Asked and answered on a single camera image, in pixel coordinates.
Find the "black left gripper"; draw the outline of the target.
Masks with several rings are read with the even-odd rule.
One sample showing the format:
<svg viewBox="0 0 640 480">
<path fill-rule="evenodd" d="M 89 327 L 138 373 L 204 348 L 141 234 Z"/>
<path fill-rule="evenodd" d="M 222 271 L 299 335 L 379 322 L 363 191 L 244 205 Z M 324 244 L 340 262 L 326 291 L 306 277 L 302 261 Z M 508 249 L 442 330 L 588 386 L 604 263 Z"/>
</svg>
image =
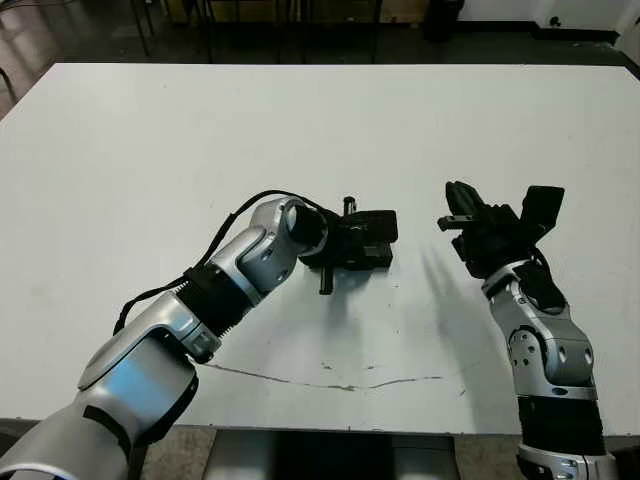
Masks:
<svg viewBox="0 0 640 480">
<path fill-rule="evenodd" d="M 302 263 L 317 270 L 320 274 L 320 295 L 331 295 L 334 290 L 334 272 L 336 269 L 362 272 L 366 270 L 363 247 L 358 244 L 357 226 L 348 218 L 356 213 L 356 199 L 353 196 L 343 198 L 343 214 L 324 210 L 323 214 L 328 221 L 328 231 L 324 246 L 316 253 L 302 257 Z"/>
</svg>

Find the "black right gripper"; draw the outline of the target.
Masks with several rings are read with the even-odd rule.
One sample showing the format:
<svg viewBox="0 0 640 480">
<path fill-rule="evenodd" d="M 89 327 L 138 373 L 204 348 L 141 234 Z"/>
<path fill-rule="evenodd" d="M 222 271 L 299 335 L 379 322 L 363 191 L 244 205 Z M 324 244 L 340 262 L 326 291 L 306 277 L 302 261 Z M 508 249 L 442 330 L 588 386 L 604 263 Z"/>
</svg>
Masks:
<svg viewBox="0 0 640 480">
<path fill-rule="evenodd" d="M 523 221 L 510 206 L 487 205 L 469 184 L 449 181 L 445 197 L 451 215 L 441 217 L 441 231 L 459 230 L 454 250 L 473 278 L 489 278 L 501 267 L 536 256 L 545 226 Z"/>
</svg>

